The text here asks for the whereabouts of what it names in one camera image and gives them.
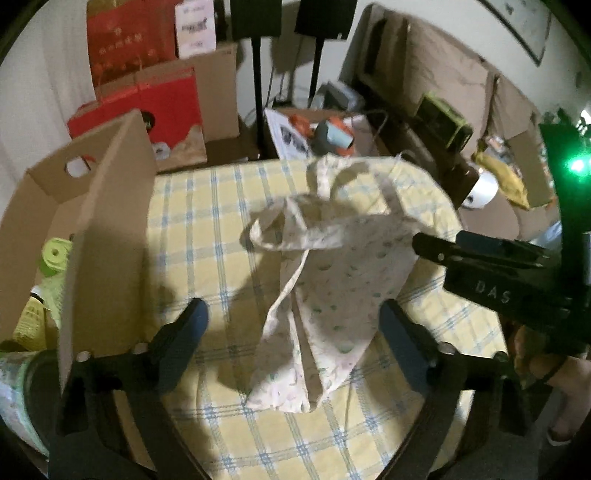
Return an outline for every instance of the tripod leg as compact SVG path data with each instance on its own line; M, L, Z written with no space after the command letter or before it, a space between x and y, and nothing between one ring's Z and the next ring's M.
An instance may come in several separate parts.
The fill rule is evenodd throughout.
M324 47L324 38L316 39L316 50L314 51L314 65L312 66L312 80L310 81L310 94L308 95L308 108L316 94L318 85L318 73L320 71L320 58L322 57L322 48Z
M263 136L263 116L262 116L262 91L261 91L261 39L255 37L251 39L252 44L252 69L254 71L255 81L255 107L256 107L256 146L263 158L267 158L265 149L265 140Z

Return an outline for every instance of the cardboard flap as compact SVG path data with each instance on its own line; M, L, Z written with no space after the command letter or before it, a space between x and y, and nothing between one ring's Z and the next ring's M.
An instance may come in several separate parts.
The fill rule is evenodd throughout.
M60 372L80 351L116 355L142 338L142 277L156 161L139 111L121 127L95 172L67 270Z
M12 336L37 272L46 232L57 209L29 174L0 222L0 339Z
M527 199L531 207L550 203L553 192L548 185L535 139L523 132L510 138L507 143L513 153L513 159L523 174L523 183L527 188Z
M116 118L79 136L31 168L29 174L57 203L86 193L94 177L94 170L101 163L121 123L122 119ZM87 175L74 178L66 171L66 166L70 160L77 157L87 158L92 170Z

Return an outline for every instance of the white fabric tote bag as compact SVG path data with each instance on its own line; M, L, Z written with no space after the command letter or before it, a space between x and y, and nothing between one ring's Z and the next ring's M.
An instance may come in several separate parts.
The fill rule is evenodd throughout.
M417 259L411 242L420 224L405 216L392 180L371 160L328 155L311 167L317 194L277 199L250 231L255 246L282 252L280 294L247 401L256 410L308 412L336 390L378 330L381 303L396 298ZM389 212L336 215L333 183L352 167L373 174ZM282 235L271 235L277 227Z

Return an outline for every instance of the yellow plaid tablecloth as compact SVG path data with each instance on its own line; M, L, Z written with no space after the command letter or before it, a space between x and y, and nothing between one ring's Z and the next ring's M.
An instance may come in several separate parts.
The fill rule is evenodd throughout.
M404 161L372 159L389 172L407 213L453 239L461 228L447 196ZM423 399L410 390L378 334L349 381L313 413L245 407L255 348L278 294L280 254L254 251L249 224L277 196L309 191L305 161L269 161L159 176L148 223L156 324L191 297L209 305L210 325L178 388L165 398L177 428L215 479L375 478L409 431ZM358 175L340 200L358 212L386 208L373 177ZM398 300L437 338L471 355L505 344L496 315L443 291L442 268L419 260ZM436 462L456 448L470 395Z

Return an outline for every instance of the red gift bag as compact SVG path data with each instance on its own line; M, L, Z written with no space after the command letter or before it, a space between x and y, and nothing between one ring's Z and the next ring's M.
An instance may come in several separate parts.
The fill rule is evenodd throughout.
M141 110L152 143L165 142L170 148L185 139L193 125L203 124L191 70L142 80L80 108L68 122L70 135L78 137L134 108Z
M174 6L180 0L129 0L86 21L94 86L176 58Z

